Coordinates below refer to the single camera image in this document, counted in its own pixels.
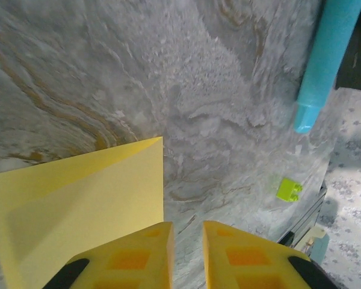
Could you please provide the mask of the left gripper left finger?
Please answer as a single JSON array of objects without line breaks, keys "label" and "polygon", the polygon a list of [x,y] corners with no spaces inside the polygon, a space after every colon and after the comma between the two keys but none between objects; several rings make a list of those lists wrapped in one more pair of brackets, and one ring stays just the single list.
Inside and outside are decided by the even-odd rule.
[{"label": "left gripper left finger", "polygon": [[74,256],[49,287],[172,288],[173,270],[173,224],[162,222]]}]

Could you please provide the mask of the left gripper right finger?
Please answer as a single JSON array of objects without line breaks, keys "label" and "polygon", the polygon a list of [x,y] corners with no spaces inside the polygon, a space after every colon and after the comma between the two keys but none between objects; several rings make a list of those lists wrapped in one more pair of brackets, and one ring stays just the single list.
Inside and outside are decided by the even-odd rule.
[{"label": "left gripper right finger", "polygon": [[203,223],[207,288],[336,288],[304,253],[216,221]]}]

